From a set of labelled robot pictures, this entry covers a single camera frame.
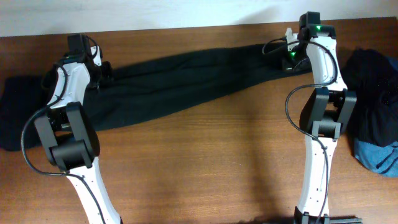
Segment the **black trousers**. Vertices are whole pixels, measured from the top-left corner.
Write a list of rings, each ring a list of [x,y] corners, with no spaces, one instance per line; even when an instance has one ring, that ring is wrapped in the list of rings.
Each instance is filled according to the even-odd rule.
[[[282,68],[280,43],[207,49],[113,70],[113,79],[85,93],[83,108],[96,131],[176,113],[251,86],[311,71],[309,61]]]

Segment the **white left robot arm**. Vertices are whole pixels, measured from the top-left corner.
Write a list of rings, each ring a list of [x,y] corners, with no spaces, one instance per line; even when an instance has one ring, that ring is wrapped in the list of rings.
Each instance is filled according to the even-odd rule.
[[[68,52],[55,64],[52,96],[34,125],[48,161],[71,182],[88,221],[122,223],[102,180],[98,136],[83,109],[86,90],[103,77],[101,50],[84,34],[67,40]]]

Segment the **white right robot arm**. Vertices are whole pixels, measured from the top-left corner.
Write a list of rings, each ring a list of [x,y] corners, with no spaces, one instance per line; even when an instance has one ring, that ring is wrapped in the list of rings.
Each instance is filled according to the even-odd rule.
[[[320,13],[308,11],[300,16],[299,32],[287,29],[285,37],[290,58],[308,58],[314,80],[299,124],[293,125],[304,134],[306,148],[302,193],[293,223],[362,223],[357,217],[332,218],[328,207],[333,154],[357,100],[341,76],[335,28],[321,24]]]

